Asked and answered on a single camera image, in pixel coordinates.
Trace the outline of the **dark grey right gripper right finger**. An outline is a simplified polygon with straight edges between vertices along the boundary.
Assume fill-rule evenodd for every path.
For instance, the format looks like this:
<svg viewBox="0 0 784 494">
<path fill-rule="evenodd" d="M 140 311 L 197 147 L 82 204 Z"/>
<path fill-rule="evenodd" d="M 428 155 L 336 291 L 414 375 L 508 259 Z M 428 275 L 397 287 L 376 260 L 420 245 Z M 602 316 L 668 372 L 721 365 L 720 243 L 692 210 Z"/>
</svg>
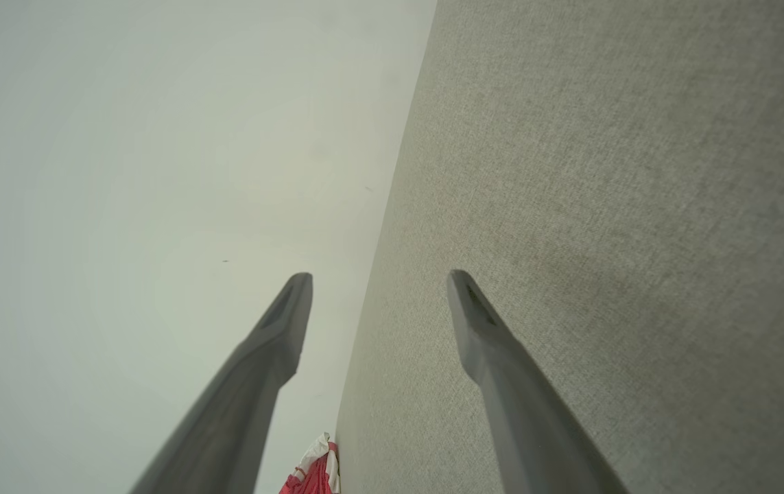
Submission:
<svg viewBox="0 0 784 494">
<path fill-rule="evenodd" d="M 447 300 L 460 362 L 477 384 L 508 493 L 623 493 L 623 482 L 471 275 Z"/>
</svg>

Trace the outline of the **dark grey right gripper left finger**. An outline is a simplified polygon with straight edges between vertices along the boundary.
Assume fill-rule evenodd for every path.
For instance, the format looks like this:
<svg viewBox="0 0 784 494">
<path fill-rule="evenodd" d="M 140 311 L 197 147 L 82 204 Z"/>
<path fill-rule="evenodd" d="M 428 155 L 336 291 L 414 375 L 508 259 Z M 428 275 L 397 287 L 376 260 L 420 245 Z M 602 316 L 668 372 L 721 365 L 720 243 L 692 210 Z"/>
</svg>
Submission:
<svg viewBox="0 0 784 494">
<path fill-rule="evenodd" d="M 253 492 L 278 392 L 300 363 L 312 300 L 312 275 L 292 275 L 132 492 Z"/>
</svg>

